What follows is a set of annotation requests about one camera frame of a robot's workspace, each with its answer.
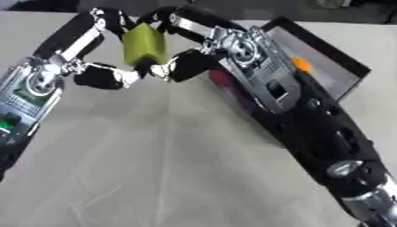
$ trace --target screw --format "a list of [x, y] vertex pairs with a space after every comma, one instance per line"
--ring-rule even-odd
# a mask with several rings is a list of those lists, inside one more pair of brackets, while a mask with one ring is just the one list
[[311, 98], [309, 99], [309, 101], [307, 102], [307, 105], [312, 108], [312, 109], [316, 109], [318, 106], [321, 105], [320, 100], [316, 99], [316, 98]]
[[171, 13], [171, 15], [169, 15], [169, 21], [176, 24], [178, 22], [178, 17], [174, 13]]

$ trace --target orange object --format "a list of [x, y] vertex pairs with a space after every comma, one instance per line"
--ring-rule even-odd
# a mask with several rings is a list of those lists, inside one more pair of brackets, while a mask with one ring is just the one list
[[296, 58], [296, 57], [291, 58], [291, 60], [292, 60], [293, 64], [295, 64], [295, 66], [298, 69], [305, 71], [307, 73], [310, 73], [311, 66], [308, 61], [301, 59], [301, 58]]

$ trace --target table surface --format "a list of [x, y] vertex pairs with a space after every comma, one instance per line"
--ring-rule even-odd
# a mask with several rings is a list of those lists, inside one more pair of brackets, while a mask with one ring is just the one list
[[[72, 15], [0, 12], [0, 68]], [[242, 21], [261, 25], [263, 21]], [[397, 174], [397, 27], [300, 23], [372, 69], [342, 105]], [[192, 43], [167, 39], [169, 55]], [[88, 60], [121, 65], [113, 35]], [[355, 226], [247, 114], [200, 76], [74, 86], [0, 186], [1, 227]]]

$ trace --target robotic hand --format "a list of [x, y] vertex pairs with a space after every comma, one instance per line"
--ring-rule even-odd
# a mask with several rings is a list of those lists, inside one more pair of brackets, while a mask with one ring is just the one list
[[137, 71], [83, 61], [102, 43], [106, 29], [121, 38], [135, 25], [123, 12], [83, 12], [42, 43], [33, 57], [10, 67], [0, 82], [0, 180], [60, 100], [63, 76], [75, 74], [79, 85], [109, 90], [127, 88], [140, 78]]
[[157, 76], [182, 82], [207, 69], [227, 72], [257, 106], [253, 117], [361, 226], [397, 226], [397, 184], [372, 141], [260, 27], [244, 29], [214, 15], [175, 7], [158, 9], [137, 23], [156, 21], [161, 21], [158, 30], [201, 44], [164, 66], [152, 66]]
[[[120, 39], [136, 26], [159, 22], [157, 30], [200, 43], [164, 65], [149, 62], [135, 71], [85, 63], [82, 58], [108, 29]], [[79, 85], [128, 87], [146, 73], [183, 82], [207, 69], [221, 69], [246, 99], [254, 118], [362, 226], [397, 226], [397, 184], [373, 147], [324, 88], [300, 71], [260, 27], [190, 8], [165, 7], [134, 24], [122, 12], [94, 9], [76, 16], [0, 82], [0, 173], [19, 158], [47, 113], [59, 101], [62, 76]]]

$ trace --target yellow foam block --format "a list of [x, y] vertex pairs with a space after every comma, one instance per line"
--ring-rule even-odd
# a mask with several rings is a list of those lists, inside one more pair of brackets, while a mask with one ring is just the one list
[[123, 36], [124, 62], [135, 66], [140, 59], [153, 59], [159, 64], [167, 62], [166, 41], [162, 33], [142, 23]]

